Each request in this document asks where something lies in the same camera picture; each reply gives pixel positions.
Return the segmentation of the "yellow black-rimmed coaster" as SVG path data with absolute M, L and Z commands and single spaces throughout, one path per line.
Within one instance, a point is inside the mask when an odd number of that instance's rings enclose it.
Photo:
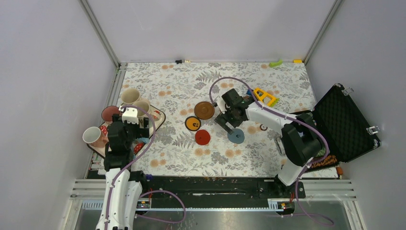
M 189 131 L 197 131 L 201 127 L 201 120 L 196 116 L 189 116 L 185 119 L 185 126 Z

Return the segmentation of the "cream mug far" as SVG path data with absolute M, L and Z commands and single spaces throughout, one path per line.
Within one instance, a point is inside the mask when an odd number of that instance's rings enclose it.
M 133 104 L 141 99 L 141 94 L 138 89 L 129 88 L 121 94 L 123 104 Z

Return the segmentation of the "blue-grey round coaster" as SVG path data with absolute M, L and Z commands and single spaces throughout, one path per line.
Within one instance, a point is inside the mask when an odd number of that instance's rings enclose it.
M 245 140 L 245 134 L 243 130 L 239 128 L 232 129 L 232 134 L 227 134 L 227 138 L 230 142 L 234 144 L 241 144 Z

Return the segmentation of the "black poker chip case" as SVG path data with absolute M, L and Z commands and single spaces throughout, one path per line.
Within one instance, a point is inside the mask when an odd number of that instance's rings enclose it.
M 336 167 L 350 162 L 378 147 L 378 126 L 372 126 L 365 119 L 350 96 L 352 88 L 342 84 L 333 85 L 312 110 L 294 112 L 311 114 L 318 131 L 326 138 L 328 156 L 312 164 L 309 172 Z

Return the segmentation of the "pink mug white inside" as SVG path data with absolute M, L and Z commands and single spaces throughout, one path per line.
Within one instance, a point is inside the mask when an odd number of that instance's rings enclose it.
M 108 143 L 108 138 L 96 126 L 87 128 L 82 135 L 82 140 L 96 148 L 103 148 Z

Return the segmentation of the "blue mug yellow inside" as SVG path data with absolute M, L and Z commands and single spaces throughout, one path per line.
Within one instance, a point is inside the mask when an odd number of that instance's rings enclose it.
M 139 144 L 139 143 L 148 144 L 149 142 L 150 142 L 149 138 L 136 138 L 135 139 L 136 144 Z

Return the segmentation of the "green plastic block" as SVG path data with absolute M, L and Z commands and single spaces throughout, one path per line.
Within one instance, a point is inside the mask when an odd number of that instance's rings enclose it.
M 276 62 L 270 62 L 268 66 L 269 66 L 270 68 L 274 68 L 274 67 L 280 66 L 282 63 L 283 63 L 283 60 L 282 60 L 282 59 L 279 59 L 279 60 L 276 61 Z

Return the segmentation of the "yellow toy shape sorter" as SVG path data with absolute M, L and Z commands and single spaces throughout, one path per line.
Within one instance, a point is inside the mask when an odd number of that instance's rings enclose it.
M 256 98 L 257 101 L 263 103 L 268 107 L 273 107 L 279 101 L 279 98 L 271 95 L 270 93 L 264 91 L 260 88 L 249 89 L 247 90 L 247 96 Z

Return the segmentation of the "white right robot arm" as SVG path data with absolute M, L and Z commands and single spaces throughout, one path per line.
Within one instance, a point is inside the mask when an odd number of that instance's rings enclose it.
M 260 102 L 253 92 L 243 97 L 230 89 L 212 104 L 220 111 L 215 122 L 230 135 L 234 133 L 231 128 L 245 121 L 258 122 L 279 133 L 288 160 L 270 186 L 270 192 L 278 197 L 287 197 L 292 192 L 298 195 L 298 179 L 322 148 L 329 150 L 311 116 L 280 112 Z

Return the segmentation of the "pink mug dark rim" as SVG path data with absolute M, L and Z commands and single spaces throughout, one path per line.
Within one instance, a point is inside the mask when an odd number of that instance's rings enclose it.
M 113 115 L 119 114 L 119 108 L 114 105 L 107 106 L 103 109 L 101 113 L 102 120 L 106 123 L 111 123 L 113 121 Z

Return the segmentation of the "floral tablecloth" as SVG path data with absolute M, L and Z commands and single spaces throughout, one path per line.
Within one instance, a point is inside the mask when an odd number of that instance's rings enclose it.
M 157 130 L 149 150 L 132 165 L 132 171 L 166 176 L 273 177 L 286 163 L 276 146 L 276 132 L 262 131 L 259 123 L 247 121 L 245 134 L 234 144 L 213 119 L 203 120 L 209 132 L 207 145 L 198 145 L 195 133 L 185 126 L 197 103 L 221 96 L 230 89 L 245 95 L 247 88 L 261 88 L 279 98 L 275 108 L 293 113 L 316 104 L 304 64 L 284 63 L 129 63 L 120 91 L 138 89 L 141 96 L 163 111 L 165 122 Z

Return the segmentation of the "brown wooden coaster top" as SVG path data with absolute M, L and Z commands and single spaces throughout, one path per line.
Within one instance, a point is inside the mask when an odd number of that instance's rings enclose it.
M 214 112 L 214 106 L 210 102 L 199 102 L 194 108 L 195 116 L 202 120 L 212 118 Z

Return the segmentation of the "red round coaster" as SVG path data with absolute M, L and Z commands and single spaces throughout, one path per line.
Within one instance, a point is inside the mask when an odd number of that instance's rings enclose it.
M 211 140 L 211 136 L 206 130 L 198 130 L 195 134 L 195 141 L 198 145 L 207 145 Z

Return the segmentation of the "white mushroom pattern tray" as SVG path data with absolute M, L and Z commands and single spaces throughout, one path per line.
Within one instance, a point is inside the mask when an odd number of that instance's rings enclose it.
M 162 124 L 165 122 L 166 119 L 166 115 L 163 111 L 159 110 L 158 108 L 156 108 L 153 105 L 150 105 L 150 110 L 149 110 L 149 114 L 153 116 L 154 119 L 154 123 L 156 126 L 156 130 L 158 130 Z M 104 135 L 107 135 L 107 127 L 110 125 L 110 123 L 106 123 L 103 122 L 100 126 L 99 129 L 101 130 L 101 132 Z M 87 147 L 92 150 L 95 154 L 99 155 L 100 158 L 104 159 L 105 158 L 105 147 L 103 148 L 98 148 L 98 147 L 94 147 L 91 146 L 90 144 L 87 143 Z

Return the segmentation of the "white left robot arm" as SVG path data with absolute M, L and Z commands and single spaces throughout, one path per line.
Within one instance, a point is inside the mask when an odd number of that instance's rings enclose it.
M 129 123 L 119 115 L 107 127 L 108 142 L 105 146 L 105 194 L 102 213 L 96 225 L 98 230 L 131 230 L 139 197 L 148 192 L 145 174 L 137 171 L 130 180 L 130 166 L 134 157 L 134 141 L 149 138 L 149 119 Z

